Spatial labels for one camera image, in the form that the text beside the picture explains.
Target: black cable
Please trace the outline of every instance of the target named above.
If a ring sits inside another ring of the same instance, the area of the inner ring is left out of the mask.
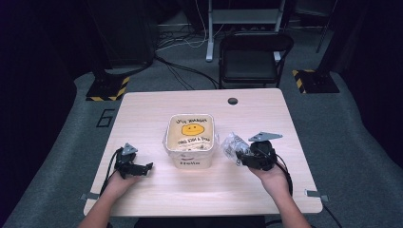
[[[333,215],[333,213],[329,210],[329,208],[327,208],[327,206],[322,202],[323,208],[329,213],[329,215],[333,218],[333,220],[337,223],[338,227],[342,227],[340,222],[337,220],[337,218],[335,217],[335,215]]]
[[[166,65],[166,67],[169,69],[169,71],[171,71],[171,73],[175,76],[175,78],[177,79],[177,81],[184,87],[186,88],[186,90],[189,90],[189,88],[187,88],[186,86],[189,86],[191,89],[195,90],[194,87],[192,87],[189,83],[187,83],[182,77],[181,75],[178,73],[178,71],[175,70],[174,67],[170,66],[170,65]]]
[[[152,64],[152,62],[146,62],[146,63],[145,63],[144,65],[142,65],[140,68],[138,68],[138,69],[133,69],[133,70],[130,70],[130,71],[125,72],[125,73],[111,74],[111,73],[107,73],[107,72],[106,72],[106,74],[109,75],[109,76],[111,76],[111,77],[118,77],[118,78],[122,77],[122,78],[124,78],[124,77],[131,76],[131,75],[133,75],[133,74],[137,74],[137,73],[142,72],[143,70],[145,70],[145,69],[147,69],[148,67],[150,67],[151,64]]]
[[[107,167],[107,171],[106,171],[106,177],[105,177],[105,180],[104,180],[104,184],[102,185],[102,188],[101,188],[100,196],[104,193],[104,191],[105,191],[105,189],[106,189],[106,186],[107,186],[107,182],[109,181],[109,178],[116,172],[116,170],[113,171],[112,175],[109,176],[110,167],[112,166],[112,162],[113,162],[113,160],[115,159],[115,156],[116,156],[116,155],[118,154],[118,152],[121,151],[121,150],[123,150],[123,149],[122,149],[122,148],[117,149],[117,150],[115,151],[115,153],[113,153],[112,158],[110,159],[109,166]]]
[[[287,168],[287,165],[285,164],[284,160],[278,154],[276,154],[276,156],[281,159],[281,161],[284,165],[284,167],[283,167],[278,161],[274,161],[272,158],[270,158],[270,156],[268,156],[266,153],[264,153],[262,150],[260,150],[257,146],[255,149],[258,150],[260,152],[260,154],[262,154],[264,156],[265,159],[270,160],[272,163],[274,163],[276,166],[278,166],[279,169],[281,169],[281,171],[284,173],[285,179],[287,180],[287,183],[288,183],[288,191],[290,192],[290,195],[293,196],[293,190],[294,190],[293,180],[291,179],[291,175],[288,172],[288,168]]]
[[[183,70],[186,70],[186,71],[189,71],[189,72],[192,72],[192,73],[200,74],[201,76],[203,76],[203,77],[207,78],[208,80],[210,80],[210,82],[213,84],[214,88],[217,89],[216,85],[218,85],[219,83],[216,80],[214,80],[210,76],[208,76],[208,75],[206,75],[206,74],[204,74],[204,73],[202,73],[202,72],[200,72],[200,71],[198,71],[196,69],[189,68],[189,67],[186,67],[186,66],[176,65],[176,64],[167,62],[165,59],[163,59],[162,57],[159,57],[157,55],[155,56],[155,59],[157,61],[160,61],[163,64],[170,65],[171,67],[175,67],[175,68],[183,69]]]

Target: chair backrest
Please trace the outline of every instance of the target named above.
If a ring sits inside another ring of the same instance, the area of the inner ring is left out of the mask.
[[[237,32],[226,36],[220,43],[220,57],[227,50],[284,51],[280,62],[294,46],[294,40],[285,33]]]

